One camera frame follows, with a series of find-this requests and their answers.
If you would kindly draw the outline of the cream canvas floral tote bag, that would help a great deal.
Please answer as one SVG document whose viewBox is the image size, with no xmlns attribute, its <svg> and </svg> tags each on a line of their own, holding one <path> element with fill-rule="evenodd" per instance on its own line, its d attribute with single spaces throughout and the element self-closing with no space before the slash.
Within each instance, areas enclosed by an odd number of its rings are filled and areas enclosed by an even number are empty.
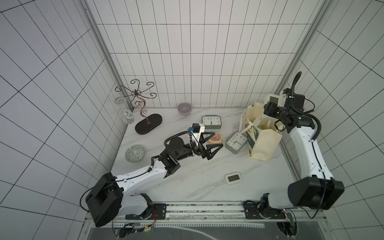
<svg viewBox="0 0 384 240">
<path fill-rule="evenodd" d="M 248 138 L 249 157 L 269 161 L 282 139 L 281 122 L 263 115 L 264 105 L 255 102 L 243 112 L 239 132 Z"/>
</svg>

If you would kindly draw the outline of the metal jewelry tree stand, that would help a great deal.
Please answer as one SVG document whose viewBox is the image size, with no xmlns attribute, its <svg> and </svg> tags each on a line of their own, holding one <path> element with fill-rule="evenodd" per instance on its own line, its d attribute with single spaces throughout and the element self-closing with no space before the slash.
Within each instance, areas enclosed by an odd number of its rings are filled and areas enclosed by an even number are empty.
<svg viewBox="0 0 384 240">
<path fill-rule="evenodd" d="M 157 97 L 157 94 L 150 93 L 150 97 L 146 97 L 143 95 L 143 93 L 153 88 L 155 86 L 155 83 L 147 82 L 146 85 L 148 86 L 148 88 L 144 90 L 141 90 L 140 80 L 138 79 L 131 80 L 131 84 L 137 84 L 137 88 L 134 90 L 130 90 L 125 86 L 117 86 L 115 88 L 115 92 L 121 92 L 123 89 L 129 92 L 129 95 L 116 98 L 115 104 L 121 105 L 122 103 L 126 102 L 129 97 L 132 97 L 132 100 L 130 101 L 130 103 L 134 102 L 135 107 L 140 108 L 140 116 L 144 118 L 142 121 L 136 124 L 135 131 L 139 135 L 145 135 L 151 132 L 156 127 L 158 127 L 163 122 L 163 118 L 159 114 L 151 114 L 149 116 L 146 116 L 146 113 L 147 113 L 146 100 L 155 99 Z"/>
</svg>

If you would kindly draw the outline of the lilac round alarm clock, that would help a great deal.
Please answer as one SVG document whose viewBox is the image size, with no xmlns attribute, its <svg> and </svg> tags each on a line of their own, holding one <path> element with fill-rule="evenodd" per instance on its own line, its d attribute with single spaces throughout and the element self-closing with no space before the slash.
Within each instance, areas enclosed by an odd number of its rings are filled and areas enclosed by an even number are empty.
<svg viewBox="0 0 384 240">
<path fill-rule="evenodd" d="M 233 125 L 232 125 L 232 131 L 233 131 L 234 133 L 236 133 L 236 132 L 239 132 L 239 130 L 240 130 L 240 123 L 239 123 L 239 122 L 237 122 L 237 123 L 233 123 Z"/>
</svg>

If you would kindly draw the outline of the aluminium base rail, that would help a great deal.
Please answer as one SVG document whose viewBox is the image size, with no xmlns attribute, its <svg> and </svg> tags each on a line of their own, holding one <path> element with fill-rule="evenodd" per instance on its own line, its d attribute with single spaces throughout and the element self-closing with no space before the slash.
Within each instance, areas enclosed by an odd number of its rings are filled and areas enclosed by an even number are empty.
<svg viewBox="0 0 384 240">
<path fill-rule="evenodd" d="M 101 223 L 93 223 L 94 228 L 112 227 L 121 229 L 126 225 L 141 229 L 152 227 L 251 227 L 257 222 L 320 222 L 325 219 L 323 212 L 311 218 L 315 211 L 306 209 L 285 209 L 270 217 L 263 217 L 255 201 L 246 202 L 168 202 L 154 203 L 141 215 L 123 215 Z"/>
</svg>

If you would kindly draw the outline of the white digital thermometer clock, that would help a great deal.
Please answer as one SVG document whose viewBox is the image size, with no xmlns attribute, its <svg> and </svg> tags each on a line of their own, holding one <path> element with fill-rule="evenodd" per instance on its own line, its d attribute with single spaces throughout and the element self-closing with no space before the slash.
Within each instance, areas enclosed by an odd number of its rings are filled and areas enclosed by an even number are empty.
<svg viewBox="0 0 384 240">
<path fill-rule="evenodd" d="M 225 181 L 226 181 L 227 185 L 230 186 L 230 185 L 240 183 L 242 181 L 242 177 L 241 177 L 241 174 L 238 172 L 230 173 L 230 174 L 225 175 Z"/>
</svg>

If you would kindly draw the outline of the green patterned coaster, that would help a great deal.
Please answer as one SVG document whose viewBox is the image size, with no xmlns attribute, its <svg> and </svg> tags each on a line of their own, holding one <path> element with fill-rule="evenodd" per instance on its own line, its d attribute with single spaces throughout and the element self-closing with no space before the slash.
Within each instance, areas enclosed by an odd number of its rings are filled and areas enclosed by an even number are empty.
<svg viewBox="0 0 384 240">
<path fill-rule="evenodd" d="M 138 163 L 144 159 L 145 148 L 142 145 L 134 145 L 127 149 L 125 159 L 129 163 Z"/>
</svg>

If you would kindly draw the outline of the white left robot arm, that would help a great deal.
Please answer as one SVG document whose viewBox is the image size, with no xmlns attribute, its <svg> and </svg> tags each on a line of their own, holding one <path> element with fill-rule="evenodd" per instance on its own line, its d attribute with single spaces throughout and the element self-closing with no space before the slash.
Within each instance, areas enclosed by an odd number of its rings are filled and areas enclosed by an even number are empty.
<svg viewBox="0 0 384 240">
<path fill-rule="evenodd" d="M 151 164 L 135 172 L 113 176 L 104 174 L 96 185 L 83 194 L 88 211 L 97 228 L 114 218 L 136 215 L 151 216 L 154 203 L 142 188 L 149 183 L 169 177 L 180 168 L 180 160 L 200 156 L 210 160 L 223 144 L 204 145 L 206 138 L 196 139 L 190 131 L 183 131 L 164 141 L 165 149 L 151 157 Z"/>
</svg>

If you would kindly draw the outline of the green rectangular alarm clock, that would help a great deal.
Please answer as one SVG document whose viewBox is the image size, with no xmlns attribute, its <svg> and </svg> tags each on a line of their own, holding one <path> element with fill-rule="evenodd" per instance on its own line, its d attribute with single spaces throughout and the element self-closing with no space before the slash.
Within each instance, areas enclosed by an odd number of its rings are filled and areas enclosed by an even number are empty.
<svg viewBox="0 0 384 240">
<path fill-rule="evenodd" d="M 222 119 L 218 115 L 205 115 L 202 116 L 202 124 L 205 129 L 217 130 L 222 128 Z"/>
</svg>

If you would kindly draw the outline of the purple ceramic bowl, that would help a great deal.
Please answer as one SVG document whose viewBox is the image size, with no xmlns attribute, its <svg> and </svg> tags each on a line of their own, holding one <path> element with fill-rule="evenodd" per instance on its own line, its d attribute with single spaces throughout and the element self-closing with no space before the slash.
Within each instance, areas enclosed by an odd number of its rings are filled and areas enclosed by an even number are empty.
<svg viewBox="0 0 384 240">
<path fill-rule="evenodd" d="M 189 103 L 181 103 L 178 105 L 178 112 L 182 116 L 188 116 L 192 112 L 192 106 Z"/>
</svg>

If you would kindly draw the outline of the grey square alarm clock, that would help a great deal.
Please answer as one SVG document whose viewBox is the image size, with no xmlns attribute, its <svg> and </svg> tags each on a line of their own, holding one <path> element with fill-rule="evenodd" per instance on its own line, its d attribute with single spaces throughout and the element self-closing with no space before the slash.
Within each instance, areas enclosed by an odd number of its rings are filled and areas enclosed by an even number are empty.
<svg viewBox="0 0 384 240">
<path fill-rule="evenodd" d="M 225 147 L 233 154 L 237 155 L 247 144 L 248 138 L 239 132 L 233 133 L 225 142 Z"/>
</svg>

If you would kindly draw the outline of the orange rounded alarm clock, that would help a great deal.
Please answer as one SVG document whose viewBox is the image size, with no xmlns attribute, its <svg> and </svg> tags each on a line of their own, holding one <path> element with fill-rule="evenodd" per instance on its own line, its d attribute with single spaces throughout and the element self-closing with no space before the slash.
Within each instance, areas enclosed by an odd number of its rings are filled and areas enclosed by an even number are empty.
<svg viewBox="0 0 384 240">
<path fill-rule="evenodd" d="M 215 135 L 208 140 L 209 145 L 222 144 L 222 143 L 223 143 L 223 138 L 221 133 L 219 132 L 215 132 Z"/>
</svg>

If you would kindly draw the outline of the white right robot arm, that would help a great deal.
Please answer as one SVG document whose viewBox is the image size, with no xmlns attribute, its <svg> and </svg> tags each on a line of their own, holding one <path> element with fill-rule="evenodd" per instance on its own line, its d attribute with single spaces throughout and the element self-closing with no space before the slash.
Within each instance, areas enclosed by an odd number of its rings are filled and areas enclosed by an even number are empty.
<svg viewBox="0 0 384 240">
<path fill-rule="evenodd" d="M 302 177 L 285 190 L 262 196 L 258 211 L 264 219 L 284 209 L 329 210 L 345 191 L 324 161 L 317 142 L 322 125 L 318 118 L 303 112 L 304 101 L 305 96 L 293 93 L 269 94 L 265 99 L 264 115 L 281 122 L 295 144 Z"/>
</svg>

